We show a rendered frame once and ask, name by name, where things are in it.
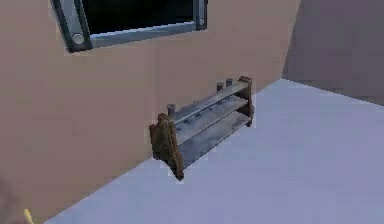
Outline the brown and grey low shelf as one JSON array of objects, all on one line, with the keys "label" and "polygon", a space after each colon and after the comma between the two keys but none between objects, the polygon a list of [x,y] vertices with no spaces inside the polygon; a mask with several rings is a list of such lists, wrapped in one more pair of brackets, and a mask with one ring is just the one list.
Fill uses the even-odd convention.
[{"label": "brown and grey low shelf", "polygon": [[231,78],[216,92],[177,109],[174,104],[149,126],[153,158],[167,164],[178,180],[184,170],[243,126],[253,123],[252,79]]}]

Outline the grey framed window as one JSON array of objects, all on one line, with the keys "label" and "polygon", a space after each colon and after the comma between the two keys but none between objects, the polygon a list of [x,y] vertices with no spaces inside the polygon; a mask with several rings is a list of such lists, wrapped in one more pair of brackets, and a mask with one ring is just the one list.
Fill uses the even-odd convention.
[{"label": "grey framed window", "polygon": [[70,53],[207,28],[208,0],[51,0]]}]

